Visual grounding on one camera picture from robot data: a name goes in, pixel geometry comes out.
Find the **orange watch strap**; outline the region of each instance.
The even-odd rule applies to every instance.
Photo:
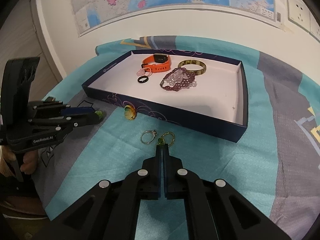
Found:
[[[165,72],[169,71],[171,69],[171,59],[170,56],[168,55],[168,60],[165,63],[162,64],[149,64],[151,62],[154,62],[154,57],[153,55],[145,58],[142,61],[142,67],[149,67],[151,69],[152,73],[158,73],[158,72]]]

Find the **gray fabric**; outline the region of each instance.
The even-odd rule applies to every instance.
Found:
[[[140,40],[133,40],[135,44],[140,44],[143,47],[136,45],[136,49],[148,49],[144,46],[149,45],[151,49],[177,49],[176,47],[177,36],[147,36],[147,43],[145,43],[144,37]]]
[[[311,116],[309,102],[298,92],[302,73],[262,52],[258,69],[273,108],[279,158],[270,219],[292,240],[301,240],[320,212],[320,157],[296,123]],[[316,122],[303,127],[310,131]]]
[[[88,142],[117,107],[88,98],[83,90],[76,94],[68,104],[72,107],[79,104],[79,106],[92,106],[96,110],[104,111],[106,117],[98,125],[74,128],[62,144],[53,147],[53,149],[48,147],[40,151],[39,165],[32,177],[44,208],[59,189],[65,176]]]

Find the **silver ring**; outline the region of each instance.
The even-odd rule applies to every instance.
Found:
[[[152,140],[149,141],[149,142],[145,142],[145,141],[142,140],[142,137],[143,137],[146,133],[151,133],[151,134],[153,135]],[[154,140],[154,138],[156,137],[156,135],[157,135],[157,131],[156,131],[156,130],[144,131],[144,132],[142,133],[141,137],[140,137],[140,141],[141,141],[142,143],[144,143],[144,144],[149,144],[150,142],[152,142],[152,141]]]

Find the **bedsheet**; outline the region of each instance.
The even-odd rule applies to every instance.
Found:
[[[242,60],[248,84],[248,128],[238,143],[139,114],[124,118],[118,106],[88,98],[81,84],[132,49],[178,49]],[[124,179],[155,153],[145,130],[172,131],[173,156],[206,180],[225,179],[293,240],[301,240],[320,213],[320,87],[292,66],[238,44],[187,36],[148,36],[102,44],[47,96],[71,106],[107,113],[96,126],[74,129],[65,141],[43,149],[33,175],[50,219],[102,179]],[[142,201],[137,240],[187,239],[182,200]]]

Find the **watch face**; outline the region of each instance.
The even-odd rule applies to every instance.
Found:
[[[168,61],[168,55],[166,54],[153,54],[153,58],[156,63],[165,63]]]

